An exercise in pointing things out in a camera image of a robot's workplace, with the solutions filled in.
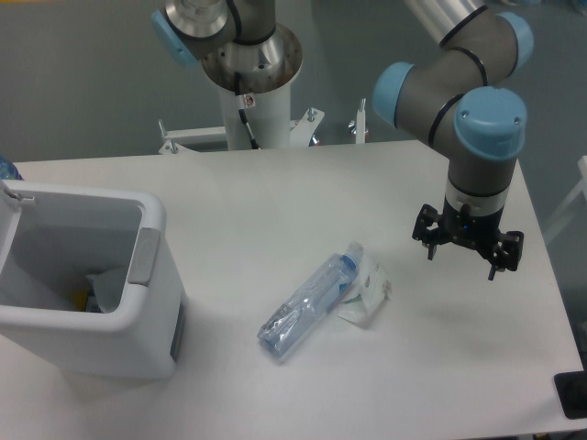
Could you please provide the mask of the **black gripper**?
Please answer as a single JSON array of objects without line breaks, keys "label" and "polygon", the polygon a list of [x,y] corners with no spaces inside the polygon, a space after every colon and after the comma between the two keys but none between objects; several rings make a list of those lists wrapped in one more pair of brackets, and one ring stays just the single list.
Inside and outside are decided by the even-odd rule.
[{"label": "black gripper", "polygon": [[499,231],[503,209],[490,215],[475,216],[469,211],[458,211],[444,203],[440,214],[436,208],[424,204],[418,213],[412,239],[427,249],[427,259],[433,260],[439,245],[452,243],[490,257],[488,280],[497,272],[517,271],[522,258],[524,233]]}]

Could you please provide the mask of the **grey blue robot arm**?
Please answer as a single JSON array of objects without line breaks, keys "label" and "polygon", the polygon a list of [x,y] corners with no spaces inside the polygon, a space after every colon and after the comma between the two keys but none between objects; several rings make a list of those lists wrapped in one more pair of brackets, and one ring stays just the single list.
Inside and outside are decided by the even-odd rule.
[{"label": "grey blue robot arm", "polygon": [[[409,8],[442,49],[432,65],[396,62],[375,83],[372,105],[388,124],[449,161],[443,208],[424,205],[413,237],[434,254],[452,243],[478,252],[492,272],[516,270],[524,236],[500,221],[526,139],[523,100],[500,83],[531,56],[520,16],[483,1],[412,1]],[[219,92],[230,149],[305,147],[291,122],[299,40],[272,1],[168,1],[151,23],[182,66],[199,65]]]}]

